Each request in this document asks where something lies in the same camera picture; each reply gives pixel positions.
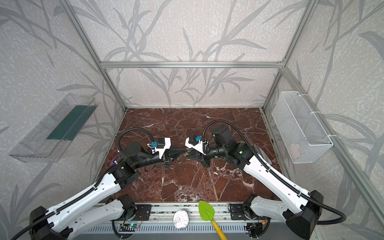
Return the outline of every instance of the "yellow spatula handle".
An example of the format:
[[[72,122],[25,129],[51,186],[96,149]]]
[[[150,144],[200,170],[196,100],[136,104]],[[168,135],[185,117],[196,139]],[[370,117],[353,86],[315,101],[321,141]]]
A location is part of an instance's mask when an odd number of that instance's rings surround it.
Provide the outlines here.
[[[217,223],[214,220],[212,221],[212,225],[215,227],[216,232],[217,232],[217,234],[218,234],[218,236],[220,237],[221,240],[228,240],[225,237],[225,235],[224,235],[223,231],[221,230],[221,228],[217,225]]]

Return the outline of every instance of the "brown marble surface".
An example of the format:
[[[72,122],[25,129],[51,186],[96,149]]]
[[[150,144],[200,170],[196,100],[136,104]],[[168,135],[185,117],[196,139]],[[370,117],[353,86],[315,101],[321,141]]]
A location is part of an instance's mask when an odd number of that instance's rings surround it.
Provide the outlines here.
[[[130,127],[144,127],[153,137],[170,137],[175,147],[185,147],[185,139],[191,134],[201,135],[204,127],[216,119],[232,122],[250,140],[265,151],[272,166],[280,170],[271,140],[267,133],[258,108],[168,108],[168,109],[128,109],[119,132]],[[206,137],[212,142],[210,130]],[[232,129],[237,142],[240,136]],[[143,132],[130,132],[123,137],[125,146],[131,141],[138,141],[143,146],[149,142]],[[104,165],[103,172],[115,158],[119,158],[116,139]],[[211,162],[210,168],[203,168],[200,163],[187,160],[184,155],[171,163],[166,170],[161,164],[139,169],[141,176],[130,186],[113,195],[114,198],[128,194],[135,202],[177,202],[177,201],[245,201],[249,194],[255,193],[264,198],[277,199],[261,182],[235,169],[223,159]]]

